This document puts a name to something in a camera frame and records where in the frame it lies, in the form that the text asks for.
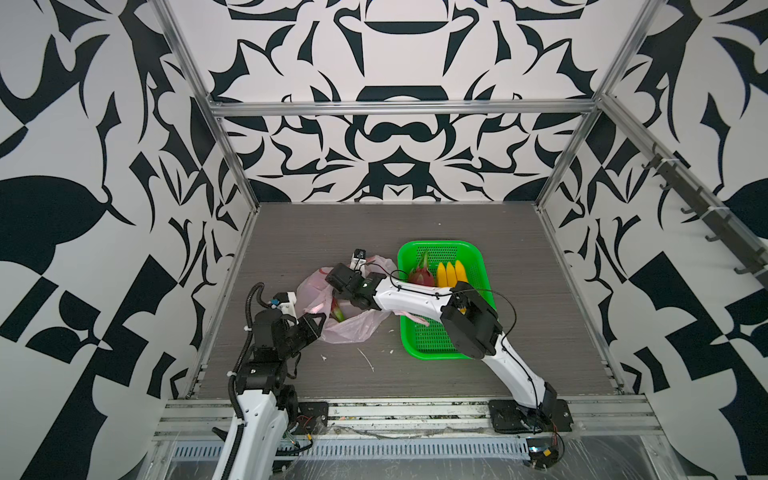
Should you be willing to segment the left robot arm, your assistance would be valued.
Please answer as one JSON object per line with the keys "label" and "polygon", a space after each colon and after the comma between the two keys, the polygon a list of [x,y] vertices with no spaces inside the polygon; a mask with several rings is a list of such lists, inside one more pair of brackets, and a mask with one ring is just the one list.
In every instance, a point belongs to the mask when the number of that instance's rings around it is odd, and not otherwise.
{"label": "left robot arm", "polygon": [[278,309],[263,310],[258,316],[271,322],[272,344],[254,343],[256,317],[248,313],[245,343],[228,373],[234,414],[223,436],[215,479],[267,479],[277,459],[297,457],[314,446],[308,434],[305,445],[280,447],[299,417],[295,387],[286,382],[287,361],[299,358],[303,348],[320,338],[327,316],[306,313],[296,318]]}

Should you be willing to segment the pink plastic bag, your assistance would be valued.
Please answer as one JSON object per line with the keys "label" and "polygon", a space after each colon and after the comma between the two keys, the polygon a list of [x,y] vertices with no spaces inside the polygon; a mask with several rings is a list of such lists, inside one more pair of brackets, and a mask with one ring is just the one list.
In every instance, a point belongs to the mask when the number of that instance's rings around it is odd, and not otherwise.
{"label": "pink plastic bag", "polygon": [[437,287],[397,279],[394,264],[384,257],[374,255],[367,258],[365,276],[374,272],[386,275],[374,297],[382,310],[360,310],[346,300],[335,298],[347,316],[344,322],[339,323],[330,315],[333,289],[325,281],[330,271],[330,267],[316,270],[300,283],[296,291],[297,313],[325,313],[328,316],[320,337],[329,344],[362,343],[391,315],[404,315],[418,324],[425,324],[426,316],[439,312],[435,302],[445,293]]}

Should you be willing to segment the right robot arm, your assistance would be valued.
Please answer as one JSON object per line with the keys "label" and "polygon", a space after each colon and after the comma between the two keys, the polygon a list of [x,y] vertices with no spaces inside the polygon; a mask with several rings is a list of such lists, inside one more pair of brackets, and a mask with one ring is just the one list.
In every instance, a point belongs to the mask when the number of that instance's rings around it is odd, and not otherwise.
{"label": "right robot arm", "polygon": [[440,322],[461,354],[485,363],[510,391],[522,414],[552,418],[557,393],[514,350],[494,307],[466,282],[428,287],[338,264],[326,276],[334,296],[361,310],[391,311]]}

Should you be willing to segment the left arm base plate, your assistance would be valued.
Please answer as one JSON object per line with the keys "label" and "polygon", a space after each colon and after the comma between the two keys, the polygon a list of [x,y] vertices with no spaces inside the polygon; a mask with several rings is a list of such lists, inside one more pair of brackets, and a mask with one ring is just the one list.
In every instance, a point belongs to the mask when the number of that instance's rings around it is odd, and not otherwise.
{"label": "left arm base plate", "polygon": [[329,408],[326,401],[299,402],[296,414],[289,418],[289,432],[298,436],[321,433],[328,425]]}

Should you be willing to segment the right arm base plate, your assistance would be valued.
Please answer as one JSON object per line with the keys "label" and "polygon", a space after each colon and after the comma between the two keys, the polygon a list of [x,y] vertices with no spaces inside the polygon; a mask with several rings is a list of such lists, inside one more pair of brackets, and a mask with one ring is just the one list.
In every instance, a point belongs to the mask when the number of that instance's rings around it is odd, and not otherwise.
{"label": "right arm base plate", "polygon": [[514,400],[488,402],[491,426],[499,434],[538,434],[545,432],[571,432],[573,416],[565,400],[557,400],[551,415],[537,413],[520,406]]}

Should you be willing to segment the green plastic basket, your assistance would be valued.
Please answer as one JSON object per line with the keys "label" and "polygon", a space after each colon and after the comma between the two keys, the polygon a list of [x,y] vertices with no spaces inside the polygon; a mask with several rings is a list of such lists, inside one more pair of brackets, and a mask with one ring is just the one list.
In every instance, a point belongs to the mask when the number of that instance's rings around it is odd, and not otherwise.
{"label": "green plastic basket", "polygon": [[[492,306],[496,307],[485,262],[480,250],[461,240],[414,240],[400,247],[397,255],[399,270],[410,273],[427,256],[427,267],[436,276],[439,264],[447,267],[459,261],[465,268],[469,284]],[[401,340],[405,351],[419,360],[465,360],[453,346],[443,326],[428,319],[429,325],[417,324],[400,317]]]}

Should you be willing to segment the yellow banana bunch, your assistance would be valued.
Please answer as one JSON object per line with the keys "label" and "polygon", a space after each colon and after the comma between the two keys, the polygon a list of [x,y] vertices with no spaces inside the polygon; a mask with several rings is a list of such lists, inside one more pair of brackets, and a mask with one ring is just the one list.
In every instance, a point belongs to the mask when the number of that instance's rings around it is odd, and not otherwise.
{"label": "yellow banana bunch", "polygon": [[439,288],[453,288],[459,282],[468,283],[468,275],[464,265],[456,260],[455,262],[440,262],[436,270],[436,284]]}

